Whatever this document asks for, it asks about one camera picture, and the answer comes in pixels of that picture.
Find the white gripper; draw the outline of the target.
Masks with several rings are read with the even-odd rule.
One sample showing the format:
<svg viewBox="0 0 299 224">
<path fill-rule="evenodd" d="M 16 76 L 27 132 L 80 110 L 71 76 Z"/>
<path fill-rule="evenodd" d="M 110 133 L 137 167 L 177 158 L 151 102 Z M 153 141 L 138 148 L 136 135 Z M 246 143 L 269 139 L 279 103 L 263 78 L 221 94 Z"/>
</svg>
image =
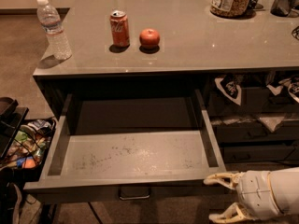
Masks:
<svg viewBox="0 0 299 224">
<path fill-rule="evenodd" d="M 215 224 L 235 224 L 248 220 L 279 217 L 280 210 L 273 198 L 269 171 L 216 173 L 204 179 L 205 185 L 220 184 L 237 191 L 239 203 L 232 203 L 221 214 L 210 214 Z"/>
</svg>

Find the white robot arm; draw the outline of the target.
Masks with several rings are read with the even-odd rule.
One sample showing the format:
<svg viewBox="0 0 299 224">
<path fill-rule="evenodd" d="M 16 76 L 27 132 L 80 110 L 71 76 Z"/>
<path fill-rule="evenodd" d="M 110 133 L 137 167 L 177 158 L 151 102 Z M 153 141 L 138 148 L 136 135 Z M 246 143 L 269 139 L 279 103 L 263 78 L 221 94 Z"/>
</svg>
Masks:
<svg viewBox="0 0 299 224">
<path fill-rule="evenodd" d="M 221 214 L 210 214 L 216 224 L 235 224 L 248 220 L 299 214 L 299 168 L 276 171 L 217 173 L 205 185 L 221 184 L 235 190 L 238 201 Z"/>
</svg>

